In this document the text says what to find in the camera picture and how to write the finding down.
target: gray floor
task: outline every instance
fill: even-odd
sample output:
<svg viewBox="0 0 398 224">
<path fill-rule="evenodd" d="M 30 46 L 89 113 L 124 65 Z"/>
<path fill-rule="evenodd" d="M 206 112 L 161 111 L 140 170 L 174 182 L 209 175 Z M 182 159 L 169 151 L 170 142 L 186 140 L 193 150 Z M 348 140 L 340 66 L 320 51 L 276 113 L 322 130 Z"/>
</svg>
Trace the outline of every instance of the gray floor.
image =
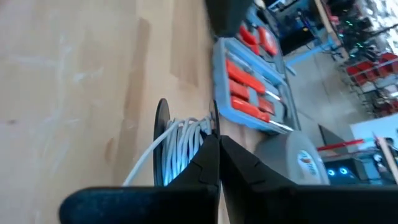
<svg viewBox="0 0 398 224">
<path fill-rule="evenodd" d="M 306 51 L 306 47 L 285 59 L 303 51 Z M 303 132 L 309 135 L 316 146 L 323 145 L 318 124 L 344 140 L 352 140 L 349 125 L 367 120 L 369 116 L 359 100 L 341 82 L 341 74 L 330 54 L 315 54 L 292 67 L 297 76 L 289 75 L 288 79 Z"/>
</svg>

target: duct tape roll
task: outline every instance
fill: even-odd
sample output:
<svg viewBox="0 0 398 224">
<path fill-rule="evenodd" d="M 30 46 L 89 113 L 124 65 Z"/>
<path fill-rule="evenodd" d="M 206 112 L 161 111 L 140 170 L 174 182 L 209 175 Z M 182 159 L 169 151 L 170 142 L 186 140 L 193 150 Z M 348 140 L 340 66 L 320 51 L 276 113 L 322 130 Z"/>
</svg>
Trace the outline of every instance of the duct tape roll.
<svg viewBox="0 0 398 224">
<path fill-rule="evenodd" d="M 330 184 L 317 148 L 301 131 L 261 141 L 254 154 L 265 165 L 296 184 Z"/>
</svg>

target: red tool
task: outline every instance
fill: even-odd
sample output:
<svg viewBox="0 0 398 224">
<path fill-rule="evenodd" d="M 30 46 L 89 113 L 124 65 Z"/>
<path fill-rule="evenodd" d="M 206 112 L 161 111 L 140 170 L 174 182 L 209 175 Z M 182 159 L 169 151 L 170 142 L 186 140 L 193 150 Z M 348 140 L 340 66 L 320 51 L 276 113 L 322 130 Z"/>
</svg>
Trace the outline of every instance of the red tool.
<svg viewBox="0 0 398 224">
<path fill-rule="evenodd" d="M 231 96 L 232 107 L 236 110 L 242 111 L 252 117 L 260 119 L 265 122 L 269 122 L 269 115 L 267 113 L 261 112 L 256 106 L 239 99 L 236 96 Z"/>
<path fill-rule="evenodd" d="M 274 37 L 263 27 L 258 27 L 257 31 L 259 33 L 260 45 L 272 56 L 278 54 L 278 47 Z"/>
<path fill-rule="evenodd" d="M 244 100 L 249 99 L 249 90 L 241 84 L 229 79 L 229 90 L 233 95 L 236 95 Z"/>
<path fill-rule="evenodd" d="M 270 101 L 268 101 L 268 100 L 266 100 L 264 98 L 261 98 L 261 97 L 259 97 L 259 108 L 260 108 L 261 111 L 264 111 L 264 112 L 267 112 L 267 113 L 270 113 L 270 114 L 274 114 L 275 113 L 274 112 L 274 105 Z"/>
<path fill-rule="evenodd" d="M 245 71 L 241 70 L 239 67 L 237 67 L 233 62 L 230 60 L 226 60 L 226 69 L 228 72 L 228 76 L 242 84 L 245 84 L 247 86 L 250 86 L 253 88 L 256 92 L 260 94 L 265 94 L 266 93 L 266 87 L 256 78 L 254 78 L 252 75 L 246 73 Z"/>
<path fill-rule="evenodd" d="M 239 83 L 237 83 L 237 82 L 235 82 L 235 81 L 233 81 L 231 79 L 229 80 L 229 90 L 235 96 L 238 96 L 238 97 L 240 97 L 240 98 L 242 98 L 244 100 L 248 100 L 249 99 L 249 91 L 248 91 L 248 89 L 245 86 L 243 86 L 243 85 L 241 85 L 241 84 L 239 84 Z M 271 102 L 267 101 L 266 99 L 262 98 L 261 96 L 258 96 L 258 100 L 259 100 L 259 109 L 260 109 L 260 111 L 267 112 L 267 113 L 270 113 L 270 114 L 274 114 L 275 113 L 274 112 L 274 105 Z"/>
<path fill-rule="evenodd" d="M 239 34 L 241 34 L 242 41 L 256 54 L 260 55 L 259 46 L 256 37 L 251 34 L 244 26 L 239 28 Z"/>
</svg>

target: blue light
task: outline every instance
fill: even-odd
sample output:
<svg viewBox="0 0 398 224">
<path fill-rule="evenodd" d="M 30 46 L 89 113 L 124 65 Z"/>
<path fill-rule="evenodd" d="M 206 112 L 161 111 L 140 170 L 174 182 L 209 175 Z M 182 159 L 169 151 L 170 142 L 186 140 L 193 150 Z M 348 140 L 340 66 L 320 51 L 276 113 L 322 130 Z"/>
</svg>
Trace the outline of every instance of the blue light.
<svg viewBox="0 0 398 224">
<path fill-rule="evenodd" d="M 345 169 L 345 168 L 340 168 L 339 171 L 341 172 L 341 174 L 344 174 L 344 175 L 348 173 L 347 169 Z"/>
<path fill-rule="evenodd" d="M 336 173 L 333 170 L 328 170 L 328 174 L 331 175 L 331 176 L 334 176 Z"/>
</svg>

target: coiled white cable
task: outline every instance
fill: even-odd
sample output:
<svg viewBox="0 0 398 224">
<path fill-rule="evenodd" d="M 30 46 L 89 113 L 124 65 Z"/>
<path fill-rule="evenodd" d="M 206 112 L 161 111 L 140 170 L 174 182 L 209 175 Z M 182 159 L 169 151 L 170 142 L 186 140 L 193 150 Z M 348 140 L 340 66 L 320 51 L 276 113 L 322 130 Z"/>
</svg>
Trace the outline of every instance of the coiled white cable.
<svg viewBox="0 0 398 224">
<path fill-rule="evenodd" d="M 164 186 L 176 178 L 189 164 L 203 144 L 200 131 L 211 134 L 210 116 L 198 121 L 195 118 L 174 119 L 166 124 L 166 131 L 161 134 L 143 153 L 132 168 L 123 186 L 128 186 L 135 177 L 148 155 L 159 145 L 162 150 L 162 177 Z"/>
</svg>

